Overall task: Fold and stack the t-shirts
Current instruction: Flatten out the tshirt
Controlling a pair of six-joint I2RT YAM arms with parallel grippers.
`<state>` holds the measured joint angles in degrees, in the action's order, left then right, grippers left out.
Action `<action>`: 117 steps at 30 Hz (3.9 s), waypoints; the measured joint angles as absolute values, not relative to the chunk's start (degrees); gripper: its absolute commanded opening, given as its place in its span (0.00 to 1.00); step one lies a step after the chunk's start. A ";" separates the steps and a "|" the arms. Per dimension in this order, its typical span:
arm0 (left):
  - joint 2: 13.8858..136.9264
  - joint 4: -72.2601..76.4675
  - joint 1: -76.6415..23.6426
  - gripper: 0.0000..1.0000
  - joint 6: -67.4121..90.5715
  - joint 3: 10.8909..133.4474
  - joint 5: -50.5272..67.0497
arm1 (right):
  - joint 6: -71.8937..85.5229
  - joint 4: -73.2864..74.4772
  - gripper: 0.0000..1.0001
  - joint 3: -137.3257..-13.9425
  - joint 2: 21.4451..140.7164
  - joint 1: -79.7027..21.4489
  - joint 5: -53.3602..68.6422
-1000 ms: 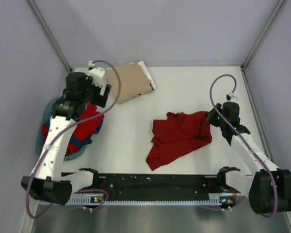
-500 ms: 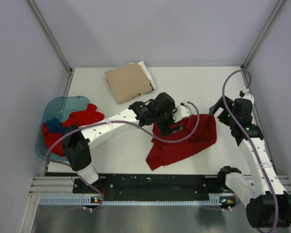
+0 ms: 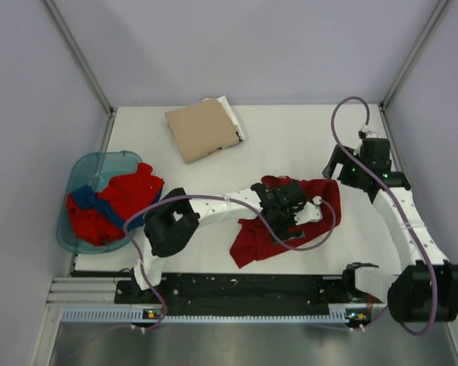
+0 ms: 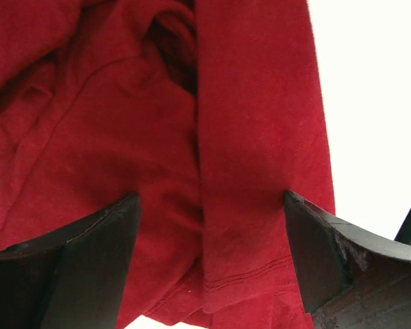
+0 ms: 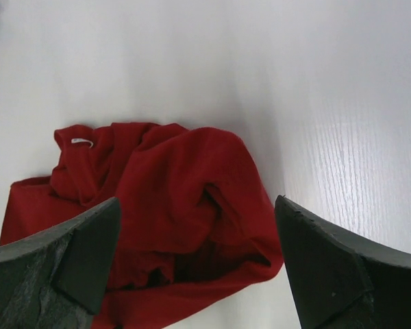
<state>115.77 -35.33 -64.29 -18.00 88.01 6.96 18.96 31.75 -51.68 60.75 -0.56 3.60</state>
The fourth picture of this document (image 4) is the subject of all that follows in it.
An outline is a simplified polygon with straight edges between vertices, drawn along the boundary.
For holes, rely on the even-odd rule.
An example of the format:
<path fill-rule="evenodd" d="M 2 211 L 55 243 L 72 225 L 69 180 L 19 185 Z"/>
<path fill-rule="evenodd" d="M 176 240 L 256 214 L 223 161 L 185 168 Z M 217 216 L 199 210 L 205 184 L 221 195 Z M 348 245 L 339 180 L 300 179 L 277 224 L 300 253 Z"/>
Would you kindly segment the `dark red t shirt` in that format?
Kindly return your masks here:
<path fill-rule="evenodd" d="M 119 328 L 311 328 L 286 190 L 335 209 L 305 1 L 0 1 L 0 250 L 135 191 Z"/>

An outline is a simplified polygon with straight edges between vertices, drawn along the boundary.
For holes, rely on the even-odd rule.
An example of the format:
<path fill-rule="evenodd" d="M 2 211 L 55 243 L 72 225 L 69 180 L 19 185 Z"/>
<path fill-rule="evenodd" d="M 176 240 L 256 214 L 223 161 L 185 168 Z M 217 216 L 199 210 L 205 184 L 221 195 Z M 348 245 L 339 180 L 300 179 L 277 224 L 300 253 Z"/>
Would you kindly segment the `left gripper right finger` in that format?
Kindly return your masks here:
<path fill-rule="evenodd" d="M 286 232 L 315 328 L 411 328 L 411 245 L 284 195 Z"/>

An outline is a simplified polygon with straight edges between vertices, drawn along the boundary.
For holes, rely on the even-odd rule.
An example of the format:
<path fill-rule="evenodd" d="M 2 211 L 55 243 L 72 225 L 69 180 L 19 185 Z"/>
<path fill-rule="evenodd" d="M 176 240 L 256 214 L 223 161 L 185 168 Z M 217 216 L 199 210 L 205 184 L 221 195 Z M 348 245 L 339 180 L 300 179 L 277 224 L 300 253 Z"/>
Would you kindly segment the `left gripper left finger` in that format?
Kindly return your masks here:
<path fill-rule="evenodd" d="M 0 328 L 114 328 L 139 223 L 130 193 L 0 251 Z"/>

